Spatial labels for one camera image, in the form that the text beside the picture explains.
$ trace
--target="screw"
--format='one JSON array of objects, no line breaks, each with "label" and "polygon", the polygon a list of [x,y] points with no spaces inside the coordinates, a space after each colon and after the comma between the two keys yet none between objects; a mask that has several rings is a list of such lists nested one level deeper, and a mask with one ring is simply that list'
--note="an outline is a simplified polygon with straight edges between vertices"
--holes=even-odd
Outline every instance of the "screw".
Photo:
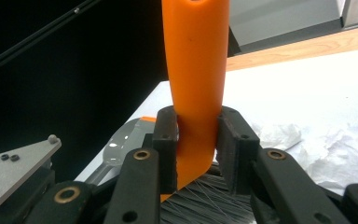
[{"label": "screw", "polygon": [[3,154],[3,155],[1,156],[1,160],[2,160],[2,161],[7,161],[7,160],[8,160],[8,155],[7,155],[7,154]]},{"label": "screw", "polygon": [[16,154],[10,157],[11,161],[17,161],[19,159],[20,159],[19,155],[16,155]]},{"label": "screw", "polygon": [[56,144],[58,142],[58,138],[56,135],[54,134],[51,134],[49,137],[48,137],[48,141],[51,143],[51,144]]}]

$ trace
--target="orange object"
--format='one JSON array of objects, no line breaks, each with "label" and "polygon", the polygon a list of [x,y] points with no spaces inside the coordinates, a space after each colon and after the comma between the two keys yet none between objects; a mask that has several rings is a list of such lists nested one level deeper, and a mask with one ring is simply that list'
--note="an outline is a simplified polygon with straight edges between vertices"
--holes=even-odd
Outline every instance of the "orange object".
[{"label": "orange object", "polygon": [[[165,50],[178,115],[178,188],[211,166],[226,73],[229,0],[162,0]],[[162,195],[165,200],[169,195]]]}]

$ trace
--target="white table surface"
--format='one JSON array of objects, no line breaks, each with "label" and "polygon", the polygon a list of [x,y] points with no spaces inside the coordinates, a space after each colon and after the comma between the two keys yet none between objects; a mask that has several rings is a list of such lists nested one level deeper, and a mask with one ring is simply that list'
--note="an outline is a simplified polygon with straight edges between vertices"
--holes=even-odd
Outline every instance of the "white table surface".
[{"label": "white table surface", "polygon": [[[129,120],[155,117],[167,105],[172,97],[169,82],[163,81]],[[346,125],[358,135],[358,50],[227,72],[223,105],[251,124],[294,123],[304,140],[325,126]],[[102,157],[103,151],[76,180],[84,181]]]}]

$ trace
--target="white crumpled paper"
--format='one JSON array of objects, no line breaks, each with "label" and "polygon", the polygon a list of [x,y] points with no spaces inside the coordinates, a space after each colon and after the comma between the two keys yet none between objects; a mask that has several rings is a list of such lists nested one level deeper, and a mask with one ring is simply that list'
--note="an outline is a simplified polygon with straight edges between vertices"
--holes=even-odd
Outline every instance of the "white crumpled paper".
[{"label": "white crumpled paper", "polygon": [[260,145],[287,150],[312,180],[343,194],[346,186],[358,183],[358,135],[349,126],[318,130],[320,135],[301,139],[295,124],[253,124]]}]

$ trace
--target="orange cylinder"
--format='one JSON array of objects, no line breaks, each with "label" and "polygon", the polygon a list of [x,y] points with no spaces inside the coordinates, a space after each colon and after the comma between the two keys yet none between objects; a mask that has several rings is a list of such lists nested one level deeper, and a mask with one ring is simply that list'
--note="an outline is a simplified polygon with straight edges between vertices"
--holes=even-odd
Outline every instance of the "orange cylinder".
[{"label": "orange cylinder", "polygon": [[162,0],[168,76],[179,126],[179,189],[203,175],[213,160],[226,73],[228,12],[229,0]]}]

